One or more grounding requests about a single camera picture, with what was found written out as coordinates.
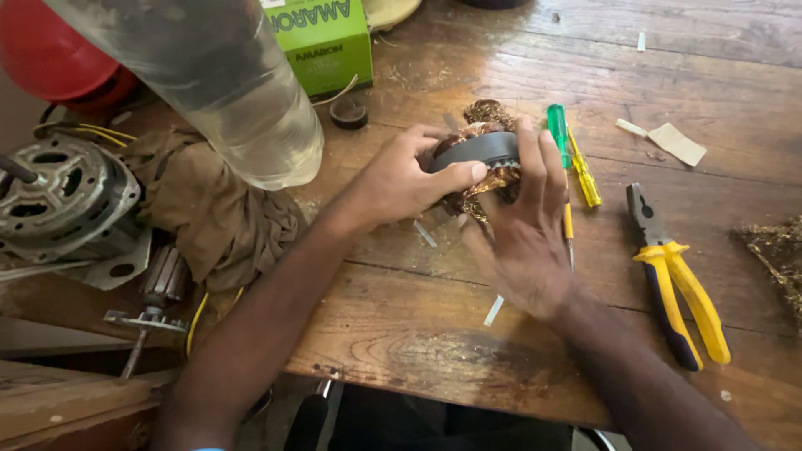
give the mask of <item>green box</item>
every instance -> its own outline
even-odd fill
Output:
[[[371,36],[362,0],[261,0],[267,23],[313,100],[331,97],[358,75],[373,86]]]

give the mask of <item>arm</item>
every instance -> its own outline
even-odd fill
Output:
[[[518,124],[520,195],[480,195],[492,232],[462,216],[463,240],[499,294],[549,325],[634,449],[757,450],[730,417],[662,362],[577,281],[561,232],[566,180],[551,134]]]
[[[420,213],[484,178],[478,162],[436,175],[416,160],[446,131],[415,126],[390,142],[318,216],[270,274],[215,326],[165,402],[152,449],[232,449],[239,421],[292,354],[354,243],[378,224]]]

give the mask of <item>wooden tabletop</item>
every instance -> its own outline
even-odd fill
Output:
[[[743,224],[802,213],[802,10],[790,0],[695,3],[539,0],[492,12],[424,2],[386,42],[374,41],[370,124],[339,130],[320,108],[320,173],[290,192],[312,218],[382,142],[408,126],[442,124],[444,112],[461,117],[481,98],[536,120],[548,105],[564,104],[604,198],[591,211],[570,182],[579,275],[676,367],[649,313],[641,264],[631,259],[638,244],[625,187],[643,183],[673,238],[691,246],[686,261],[711,296],[733,355],[729,365],[711,362],[682,305],[705,369],[678,371],[767,448],[802,449],[796,325],[769,274],[732,234]],[[643,53],[636,51],[640,31]],[[151,126],[180,121],[157,108],[163,116],[153,113]],[[689,168],[615,128],[617,118],[647,130],[671,122],[707,155]],[[431,213],[420,219],[438,246],[429,246],[412,220],[364,239],[287,370],[611,429],[557,337],[509,305],[491,327],[483,325],[496,293],[458,229]],[[107,308],[137,312],[135,295],[103,297],[78,283],[46,280],[3,285],[0,314],[126,336],[99,318]],[[63,302],[53,306],[54,297]],[[80,303],[91,305],[76,319]]]

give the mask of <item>forearm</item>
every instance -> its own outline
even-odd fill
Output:
[[[758,449],[607,306],[584,288],[573,296],[555,328],[633,449]]]
[[[240,419],[289,359],[340,262],[361,234],[327,209],[203,342],[164,406],[158,450],[231,449]]]

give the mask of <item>pliers handle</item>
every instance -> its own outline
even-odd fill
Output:
[[[671,352],[683,368],[699,371],[704,365],[679,312],[672,280],[691,308],[691,314],[711,359],[719,364],[728,364],[731,357],[719,314],[702,284],[681,256],[688,249],[689,246],[681,246],[676,242],[663,246],[646,246],[641,248],[640,254],[634,260],[643,262],[646,267],[653,308]]]

